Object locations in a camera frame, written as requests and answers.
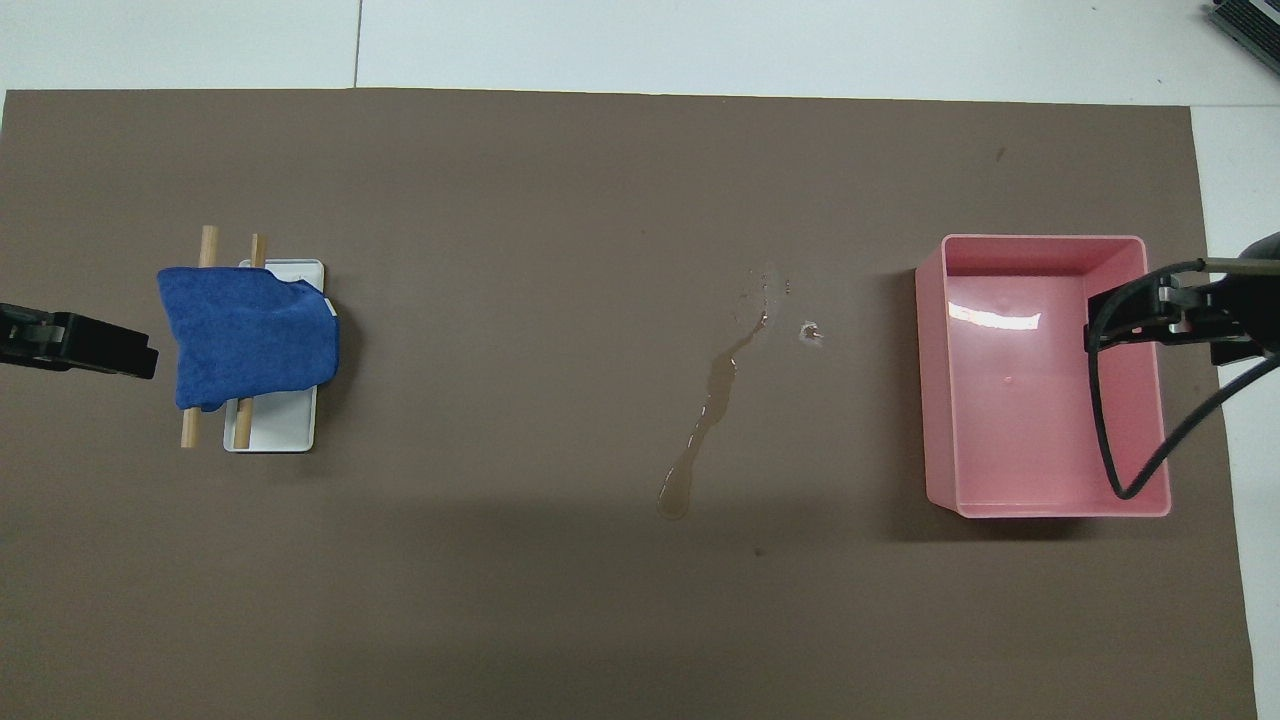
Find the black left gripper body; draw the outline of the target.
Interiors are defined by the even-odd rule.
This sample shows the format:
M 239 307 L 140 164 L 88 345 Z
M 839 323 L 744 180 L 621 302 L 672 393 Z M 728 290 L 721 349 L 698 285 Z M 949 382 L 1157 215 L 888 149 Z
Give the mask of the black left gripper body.
M 61 356 L 65 334 L 65 324 L 52 313 L 1 304 L 3 364 L 68 372 L 70 364 Z

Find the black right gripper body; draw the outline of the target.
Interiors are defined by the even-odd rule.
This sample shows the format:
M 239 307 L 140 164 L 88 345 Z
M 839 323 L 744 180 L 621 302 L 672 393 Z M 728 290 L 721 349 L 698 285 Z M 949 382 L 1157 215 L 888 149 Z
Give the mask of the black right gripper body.
M 1228 274 L 1197 287 L 1170 281 L 1160 301 L 1171 309 L 1165 345 L 1208 345 L 1216 366 L 1279 352 L 1279 278 Z

